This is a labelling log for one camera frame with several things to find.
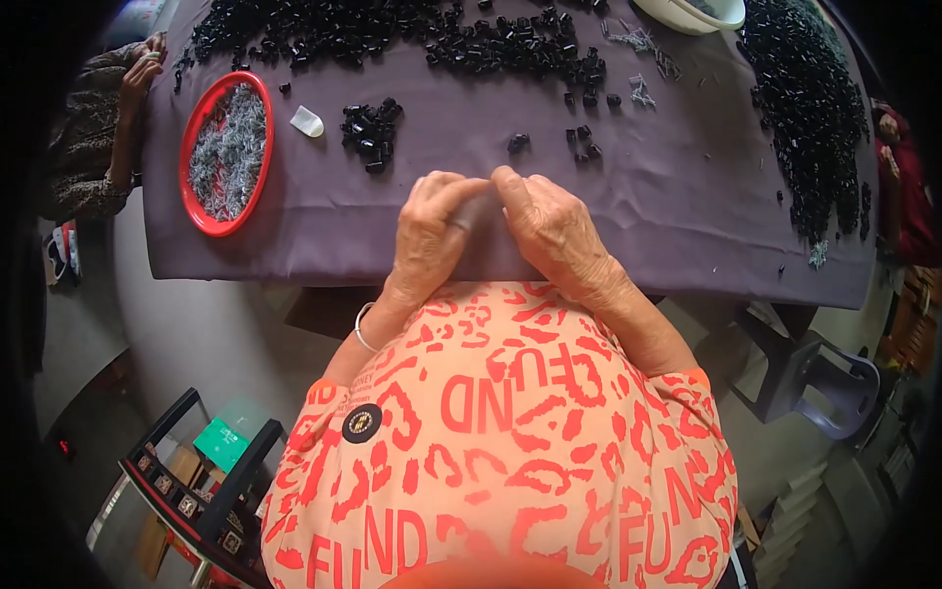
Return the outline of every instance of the white bowl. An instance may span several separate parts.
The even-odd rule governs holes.
[[[706,0],[706,3],[716,10],[717,18],[705,15],[685,0],[635,0],[635,4],[654,18],[688,35],[735,30],[746,22],[743,0]]]

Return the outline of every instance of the person's hand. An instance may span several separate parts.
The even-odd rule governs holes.
[[[602,244],[585,203],[540,175],[508,166],[491,175],[520,254],[548,281],[591,310],[627,280]]]
[[[124,116],[137,114],[144,93],[151,86],[154,76],[164,69],[153,59],[138,59],[124,75],[118,90],[118,111]]]
[[[896,165],[893,150],[884,145],[880,149],[880,167],[883,168],[886,179],[894,186],[900,185],[900,168]]]
[[[900,126],[896,119],[885,114],[880,117],[880,134],[887,143],[897,143],[900,141]]]
[[[144,41],[144,45],[147,46],[148,52],[156,52],[160,54],[160,63],[164,62],[164,59],[167,57],[167,33],[164,31],[158,31],[148,37]]]
[[[487,186],[487,180],[454,172],[432,172],[415,181],[399,213],[396,258],[386,279],[395,301],[418,308],[448,279],[468,237],[448,216]]]

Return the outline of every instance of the person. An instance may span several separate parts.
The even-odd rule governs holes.
[[[103,219],[124,208],[142,140],[138,114],[166,55],[165,34],[158,32],[86,62],[54,126],[40,216],[62,223]]]
[[[467,239],[449,216],[491,186],[548,282],[444,284]],[[454,557],[709,588],[737,479],[706,375],[586,205],[504,166],[415,182],[382,294],[310,387],[264,505],[279,588],[413,586]]]
[[[938,268],[932,193],[905,120],[889,105],[873,109],[880,162],[880,233],[899,264]]]

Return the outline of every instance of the gray plastic chair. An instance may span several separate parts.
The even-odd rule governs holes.
[[[798,342],[783,337],[745,307],[737,309],[736,323],[769,359],[769,370],[755,402],[727,382],[759,421],[771,423],[797,411],[835,440],[853,435],[863,425],[880,389],[880,373],[872,362],[845,353],[813,331]],[[851,375],[820,355],[821,346],[850,362],[860,375]],[[803,398],[807,386],[817,388],[840,411],[843,416],[840,425]]]

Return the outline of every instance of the green box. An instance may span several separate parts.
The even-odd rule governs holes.
[[[206,429],[196,436],[193,446],[221,468],[222,472],[229,474],[249,447],[249,442],[248,438],[234,432],[222,419],[215,417]]]

